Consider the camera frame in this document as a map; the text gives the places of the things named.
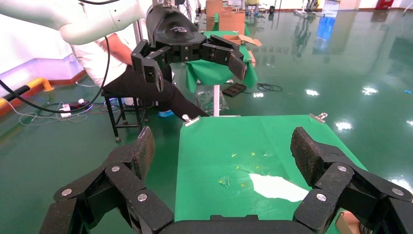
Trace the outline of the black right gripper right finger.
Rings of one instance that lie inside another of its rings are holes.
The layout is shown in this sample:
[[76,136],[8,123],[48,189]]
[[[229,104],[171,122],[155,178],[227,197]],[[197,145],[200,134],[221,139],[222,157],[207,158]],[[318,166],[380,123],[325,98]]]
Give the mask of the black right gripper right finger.
[[316,234],[327,231],[340,209],[374,234],[410,234],[413,196],[405,188],[355,165],[338,147],[313,140],[297,127],[291,153],[310,192],[293,220]]

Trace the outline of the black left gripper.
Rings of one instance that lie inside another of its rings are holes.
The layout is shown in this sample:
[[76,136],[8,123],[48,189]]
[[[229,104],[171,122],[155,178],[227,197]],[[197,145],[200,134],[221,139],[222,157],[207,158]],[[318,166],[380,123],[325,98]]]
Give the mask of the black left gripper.
[[239,80],[244,80],[247,65],[240,45],[223,37],[206,37],[177,8],[159,3],[149,8],[146,17],[149,41],[141,40],[132,51],[132,67],[138,80],[164,90],[162,69],[171,63],[205,60],[225,65]]

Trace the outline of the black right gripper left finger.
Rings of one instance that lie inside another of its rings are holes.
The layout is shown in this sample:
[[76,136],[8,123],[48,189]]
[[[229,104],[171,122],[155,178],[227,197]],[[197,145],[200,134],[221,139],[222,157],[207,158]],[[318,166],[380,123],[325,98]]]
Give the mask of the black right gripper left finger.
[[160,233],[174,216],[145,184],[154,155],[153,133],[144,127],[136,141],[114,148],[99,167],[56,191],[40,233],[88,234],[114,209],[134,233]]

